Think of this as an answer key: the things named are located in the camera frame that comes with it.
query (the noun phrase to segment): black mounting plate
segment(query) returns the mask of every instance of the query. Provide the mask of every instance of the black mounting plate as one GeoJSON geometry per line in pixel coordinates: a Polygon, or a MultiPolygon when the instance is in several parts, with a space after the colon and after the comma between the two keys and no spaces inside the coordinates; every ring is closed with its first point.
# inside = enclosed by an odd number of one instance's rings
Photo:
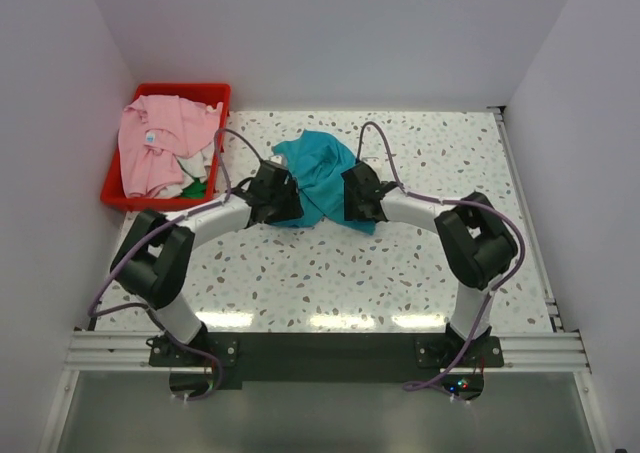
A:
{"type": "MultiPolygon", "coordinates": [[[[459,351],[451,350],[457,345],[446,333],[209,333],[207,339],[211,352],[225,367],[222,389],[240,389],[245,381],[428,380],[448,366],[449,357],[459,351]]],[[[197,356],[167,346],[167,342],[164,337],[150,339],[151,366],[208,366],[197,356]]],[[[477,340],[459,366],[474,368],[481,364],[489,368],[504,366],[498,338],[477,340]]]]}

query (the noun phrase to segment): teal cloth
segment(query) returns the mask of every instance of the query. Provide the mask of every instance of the teal cloth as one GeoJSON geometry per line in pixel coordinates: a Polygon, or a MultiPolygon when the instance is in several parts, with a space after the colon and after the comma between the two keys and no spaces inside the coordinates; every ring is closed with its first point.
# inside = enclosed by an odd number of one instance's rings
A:
{"type": "Polygon", "coordinates": [[[287,168],[298,182],[302,218],[277,223],[277,226],[309,227],[326,216],[332,221],[372,235],[373,221],[344,219],[344,180],[342,173],[356,164],[351,150],[329,133],[304,130],[297,140],[283,141],[273,147],[284,155],[287,168]]]}

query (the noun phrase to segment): cable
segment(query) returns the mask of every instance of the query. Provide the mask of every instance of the cable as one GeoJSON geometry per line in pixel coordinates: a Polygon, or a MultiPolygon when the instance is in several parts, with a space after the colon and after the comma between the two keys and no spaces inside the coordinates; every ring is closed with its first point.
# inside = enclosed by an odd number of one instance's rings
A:
{"type": "MultiPolygon", "coordinates": [[[[395,162],[393,161],[393,155],[391,154],[391,147],[389,146],[389,142],[387,141],[387,137],[384,134],[384,131],[382,131],[382,128],[380,128],[380,126],[373,122],[373,121],[367,121],[362,125],[362,128],[360,129],[360,139],[359,139],[359,143],[358,143],[358,153],[356,155],[356,159],[360,160],[360,153],[362,151],[362,143],[363,143],[363,137],[364,137],[364,132],[366,130],[366,128],[368,126],[372,126],[374,129],[377,130],[378,134],[380,135],[380,138],[382,139],[382,143],[384,144],[384,148],[387,152],[387,158],[389,159],[389,166],[391,167],[391,173],[393,174],[393,179],[395,180],[395,182],[398,185],[398,188],[400,189],[400,191],[402,191],[405,195],[411,197],[411,198],[415,198],[417,200],[422,200],[422,201],[426,201],[429,203],[437,203],[437,204],[442,204],[442,205],[451,205],[451,206],[470,206],[470,207],[474,207],[474,208],[480,208],[482,210],[488,211],[494,215],[496,215],[498,218],[500,218],[502,221],[504,221],[507,225],[509,225],[509,227],[511,228],[511,230],[514,232],[514,234],[516,235],[516,238],[518,240],[518,245],[520,248],[520,255],[518,256],[518,260],[516,261],[515,265],[513,266],[513,268],[507,273],[505,274],[498,282],[496,282],[495,285],[493,285],[493,287],[491,288],[492,291],[496,291],[498,288],[500,288],[506,281],[510,280],[511,278],[513,278],[513,276],[518,272],[518,270],[522,267],[522,264],[524,263],[524,257],[525,257],[525,252],[526,252],[526,243],[524,241],[524,236],[522,235],[522,232],[519,230],[519,228],[516,226],[516,224],[511,221],[511,219],[509,219],[506,215],[504,215],[503,213],[499,212],[498,210],[496,210],[495,208],[492,208],[490,206],[487,206],[483,203],[478,203],[475,201],[469,201],[469,200],[451,200],[451,199],[439,199],[433,196],[427,196],[427,195],[421,195],[419,193],[413,193],[411,191],[407,191],[404,187],[404,185],[402,184],[402,182],[400,181],[400,176],[398,175],[398,171],[396,170],[396,166],[395,166],[395,162]]],[[[453,370],[456,366],[458,366],[458,364],[460,363],[460,361],[462,360],[462,358],[464,357],[465,353],[467,352],[467,350],[469,349],[469,346],[471,346],[471,342],[473,341],[473,336],[476,333],[476,330],[478,329],[478,326],[480,325],[480,321],[482,319],[482,316],[484,315],[487,307],[489,306],[489,302],[491,301],[492,298],[492,293],[489,292],[487,293],[487,296],[485,297],[484,301],[482,302],[482,306],[480,307],[480,310],[478,311],[478,315],[476,316],[472,326],[471,326],[471,331],[469,332],[469,336],[467,337],[467,339],[465,340],[464,344],[462,345],[462,348],[460,349],[460,351],[458,352],[458,354],[456,355],[456,357],[453,359],[453,361],[449,364],[449,366],[447,368],[444,369],[444,371],[442,371],[441,373],[437,374],[436,376],[434,376],[433,378],[431,378],[430,380],[427,381],[409,381],[407,383],[405,383],[404,385],[402,385],[402,389],[405,391],[417,391],[417,390],[422,390],[424,388],[432,388],[435,385],[436,382],[440,381],[442,378],[444,378],[446,375],[448,375],[451,370],[453,370]]]]}
{"type": "Polygon", "coordinates": [[[168,332],[164,328],[164,325],[162,325],[162,323],[160,323],[160,321],[155,317],[152,310],[149,308],[149,305],[147,305],[146,303],[141,303],[141,302],[126,303],[123,305],[114,306],[112,308],[107,308],[105,310],[100,310],[100,311],[98,311],[98,305],[100,304],[100,300],[102,299],[102,296],[107,291],[107,288],[109,287],[111,282],[120,274],[124,266],[135,256],[135,254],[138,251],[140,251],[141,248],[146,246],[153,238],[155,238],[156,236],[158,236],[160,233],[167,230],[168,228],[171,228],[172,226],[177,225],[178,223],[186,219],[188,216],[192,216],[198,213],[202,213],[204,211],[211,210],[213,208],[217,208],[218,206],[224,205],[229,200],[229,197],[231,196],[231,179],[229,178],[229,172],[227,171],[227,167],[224,164],[224,159],[222,158],[222,154],[220,151],[220,141],[219,141],[220,135],[224,132],[231,133],[232,135],[235,135],[240,140],[242,140],[253,152],[253,154],[258,158],[258,161],[262,162],[262,157],[260,156],[258,151],[244,136],[242,136],[240,133],[234,130],[231,130],[229,128],[219,128],[213,135],[213,146],[215,149],[215,155],[220,161],[220,169],[222,170],[222,175],[224,176],[224,181],[227,186],[227,189],[225,191],[225,194],[222,200],[205,203],[202,206],[191,208],[186,213],[178,215],[174,219],[169,220],[166,223],[163,223],[159,227],[151,230],[149,233],[143,236],[135,245],[133,245],[133,247],[122,257],[122,259],[118,262],[118,264],[111,270],[107,278],[104,280],[104,282],[100,286],[98,292],[93,297],[93,300],[91,301],[89,308],[87,310],[87,314],[89,315],[89,317],[98,318],[98,317],[109,315],[111,313],[122,311],[128,308],[142,308],[147,313],[152,323],[156,325],[161,331],[163,331],[166,337],[169,339],[169,341],[171,341],[177,348],[195,355],[200,355],[206,358],[207,360],[210,360],[213,364],[215,364],[216,370],[218,371],[218,380],[205,393],[203,393],[202,395],[194,396],[194,397],[187,397],[186,398],[187,401],[200,400],[200,399],[207,398],[220,387],[220,385],[222,384],[222,380],[224,378],[224,369],[222,368],[222,364],[220,363],[220,360],[218,360],[218,358],[216,358],[211,353],[197,350],[195,348],[191,348],[190,346],[187,346],[181,343],[180,341],[178,341],[177,338],[175,338],[170,332],[168,332]]]}

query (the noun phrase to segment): clothing pile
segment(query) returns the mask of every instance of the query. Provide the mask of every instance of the clothing pile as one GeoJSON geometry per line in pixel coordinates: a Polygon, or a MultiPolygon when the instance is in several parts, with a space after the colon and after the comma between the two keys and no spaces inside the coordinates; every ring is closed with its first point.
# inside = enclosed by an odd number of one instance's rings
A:
{"type": "Polygon", "coordinates": [[[127,198],[203,198],[220,127],[214,108],[178,96],[140,96],[124,109],[118,133],[127,198]]]}

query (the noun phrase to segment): green cloth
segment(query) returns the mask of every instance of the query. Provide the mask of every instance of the green cloth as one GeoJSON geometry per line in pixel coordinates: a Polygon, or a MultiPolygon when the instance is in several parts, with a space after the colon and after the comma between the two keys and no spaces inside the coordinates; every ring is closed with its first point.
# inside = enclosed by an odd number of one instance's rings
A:
{"type": "Polygon", "coordinates": [[[187,186],[184,190],[182,190],[182,194],[180,198],[192,198],[199,199],[204,198],[205,193],[207,192],[207,184],[202,183],[200,180],[195,180],[189,186],[187,186]]]}

